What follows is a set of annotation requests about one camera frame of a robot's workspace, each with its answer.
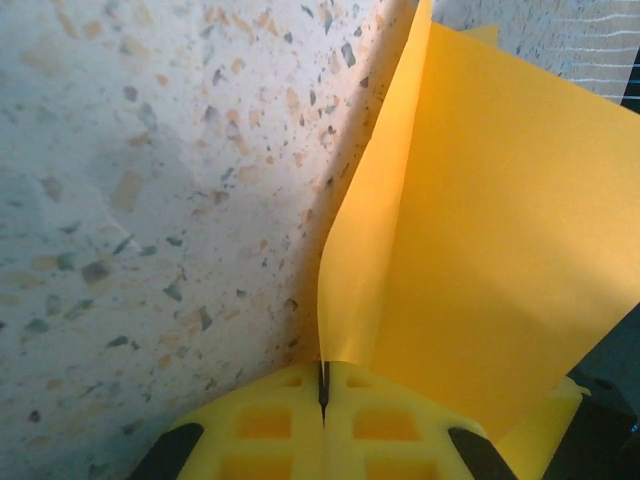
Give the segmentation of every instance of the square hole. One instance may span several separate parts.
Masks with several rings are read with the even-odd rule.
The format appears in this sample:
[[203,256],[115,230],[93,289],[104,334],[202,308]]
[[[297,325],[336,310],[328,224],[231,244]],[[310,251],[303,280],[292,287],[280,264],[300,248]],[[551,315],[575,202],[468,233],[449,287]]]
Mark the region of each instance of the square hole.
[[238,438],[290,438],[291,410],[278,406],[251,406],[240,415],[236,424]]
[[393,407],[369,407],[356,413],[353,438],[363,440],[420,440],[414,418]]
[[347,387],[349,388],[369,388],[370,386],[369,382],[358,377],[349,377],[347,379]]
[[293,460],[286,456],[229,455],[222,459],[220,480],[290,480]]
[[435,465],[430,462],[392,458],[367,458],[367,480],[439,480]]
[[302,385],[302,377],[291,377],[282,384],[283,387],[299,387],[300,385]]

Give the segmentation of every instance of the yellow plastic base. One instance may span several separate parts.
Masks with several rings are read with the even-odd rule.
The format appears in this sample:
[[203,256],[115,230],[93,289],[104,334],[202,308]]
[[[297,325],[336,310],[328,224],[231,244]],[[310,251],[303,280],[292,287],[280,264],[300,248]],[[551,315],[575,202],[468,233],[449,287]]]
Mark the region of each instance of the yellow plastic base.
[[317,363],[192,412],[204,433],[178,480],[472,480],[448,435],[465,419],[355,365],[332,362],[323,425]]
[[540,480],[569,428],[582,394],[590,395],[565,377],[529,416],[496,445],[519,480]]

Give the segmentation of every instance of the yellow paper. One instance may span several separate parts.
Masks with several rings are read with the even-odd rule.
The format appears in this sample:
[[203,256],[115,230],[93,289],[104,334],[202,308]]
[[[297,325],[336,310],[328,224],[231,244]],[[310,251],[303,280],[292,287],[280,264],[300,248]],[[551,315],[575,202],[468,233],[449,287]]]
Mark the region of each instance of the yellow paper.
[[[368,365],[498,440],[638,301],[640,117],[438,25],[414,70],[409,154],[407,123],[383,127],[387,97],[323,254],[323,358]],[[350,196],[389,157],[399,209]]]
[[371,140],[324,247],[318,278],[324,359],[366,364],[371,358],[420,92],[430,8],[427,1],[418,5]]

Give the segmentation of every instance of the yellow cardboard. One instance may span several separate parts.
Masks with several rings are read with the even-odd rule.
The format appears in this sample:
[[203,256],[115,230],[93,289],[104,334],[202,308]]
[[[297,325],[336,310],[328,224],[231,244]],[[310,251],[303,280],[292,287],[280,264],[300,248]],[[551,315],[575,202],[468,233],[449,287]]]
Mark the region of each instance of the yellow cardboard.
[[321,349],[499,440],[638,302],[640,117],[439,25],[417,48],[427,3],[323,253]]

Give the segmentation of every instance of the speckled wall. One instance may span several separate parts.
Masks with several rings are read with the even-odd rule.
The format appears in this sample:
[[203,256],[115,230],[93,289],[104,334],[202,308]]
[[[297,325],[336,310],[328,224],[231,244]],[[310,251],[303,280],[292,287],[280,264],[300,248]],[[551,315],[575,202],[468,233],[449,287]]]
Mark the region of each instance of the speckled wall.
[[[535,3],[434,16],[619,99],[638,3]],[[414,8],[2,2],[0,477],[123,478],[176,416],[317,356],[324,236]]]

